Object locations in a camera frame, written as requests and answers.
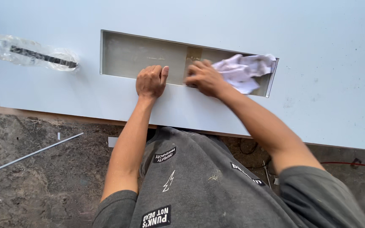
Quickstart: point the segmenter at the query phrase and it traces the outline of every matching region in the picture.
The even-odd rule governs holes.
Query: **red cable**
[[[336,161],[334,161],[334,162],[321,162],[321,164],[348,164],[348,165],[355,165],[355,166],[365,166],[365,164],[360,164],[360,163],[350,163],[350,162],[340,162],[340,161],[338,161],[338,162],[336,162]]]

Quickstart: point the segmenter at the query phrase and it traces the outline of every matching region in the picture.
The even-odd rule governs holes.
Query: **white rag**
[[[273,55],[266,56],[245,56],[240,54],[234,55],[229,59],[224,59],[212,66],[217,70],[233,87],[242,94],[250,94],[260,86],[253,77],[274,71],[276,59]]]

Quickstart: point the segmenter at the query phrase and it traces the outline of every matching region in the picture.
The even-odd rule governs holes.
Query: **patch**
[[[171,183],[173,183],[173,179],[174,179],[173,175],[174,175],[175,171],[176,170],[174,170],[173,173],[171,173],[171,176],[168,179],[167,183],[165,185],[163,185],[163,187],[164,187],[163,192],[168,191],[168,189],[170,188]]]
[[[233,164],[232,162],[230,162],[230,164],[232,165],[232,168],[240,170],[242,173],[244,173],[248,178],[250,178],[252,181],[254,181],[254,183],[260,185],[260,186],[265,186],[266,184],[264,184],[264,182],[261,179],[254,179],[249,177],[249,175],[247,175],[247,173],[245,173],[241,168],[239,168],[237,165]]]
[[[172,148],[171,150],[163,153],[163,154],[155,154],[153,156],[153,163],[160,163],[160,162],[163,162],[169,158],[171,158],[172,156],[174,156],[176,154],[176,151],[177,151],[177,147],[174,147]]]
[[[155,228],[171,224],[171,205],[162,206],[142,216],[141,228]]]

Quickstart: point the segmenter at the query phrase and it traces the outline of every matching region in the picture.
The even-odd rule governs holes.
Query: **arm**
[[[292,166],[324,170],[301,139],[273,113],[225,82],[209,61],[189,66],[187,84],[194,84],[207,96],[226,104],[241,120],[250,135],[271,155],[276,173]]]
[[[101,201],[114,192],[138,192],[139,165],[146,144],[150,113],[158,97],[163,94],[168,66],[148,66],[138,74],[136,91],[138,103],[122,130],[109,160]]]

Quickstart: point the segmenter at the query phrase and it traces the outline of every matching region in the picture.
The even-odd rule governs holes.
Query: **t-shirt sleeve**
[[[365,227],[356,199],[330,173],[297,166],[283,170],[279,179],[281,198],[308,227]]]
[[[117,191],[98,206],[93,228],[129,228],[135,210],[137,194],[134,191]]]

